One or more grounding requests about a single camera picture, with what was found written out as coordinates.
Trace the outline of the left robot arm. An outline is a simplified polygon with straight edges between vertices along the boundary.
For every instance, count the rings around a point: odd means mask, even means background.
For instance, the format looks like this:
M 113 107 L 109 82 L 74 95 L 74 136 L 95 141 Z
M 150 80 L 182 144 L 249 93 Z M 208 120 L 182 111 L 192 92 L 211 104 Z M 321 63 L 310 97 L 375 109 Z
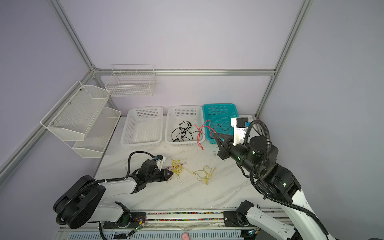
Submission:
M 150 156 L 139 169 L 131 170 L 132 157 L 143 154 L 143 151 L 130 153 L 127 161 L 127 173 L 124 177 L 96 180 L 86 175 L 81 177 L 67 190 L 53 206 L 57 214 L 56 223 L 67 225 L 71 229 L 78 229 L 87 223 L 101 222 L 113 224 L 117 228 L 126 228 L 143 221 L 146 217 L 132 215 L 131 210 L 123 203 L 115 201 L 104 203 L 102 200 L 107 187 L 123 185 L 127 187 L 129 194 L 135 194 L 143 190 L 147 184 L 166 182 L 173 176 L 173 172 L 163 168 L 165 157 L 162 155 Z

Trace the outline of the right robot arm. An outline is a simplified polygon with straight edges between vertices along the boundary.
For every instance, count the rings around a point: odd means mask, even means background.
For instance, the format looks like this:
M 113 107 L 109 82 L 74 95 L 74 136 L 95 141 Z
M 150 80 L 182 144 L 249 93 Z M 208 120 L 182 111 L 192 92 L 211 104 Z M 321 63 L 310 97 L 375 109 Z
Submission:
M 252 187 L 269 200 L 281 206 L 293 225 L 270 217 L 250 201 L 242 201 L 232 212 L 225 212 L 225 225 L 255 226 L 278 240 L 332 240 L 310 207 L 301 184 L 294 174 L 277 163 L 279 150 L 272 144 L 267 125 L 261 120 L 233 118 L 232 135 L 211 131 L 222 160 L 233 159 L 250 180 Z

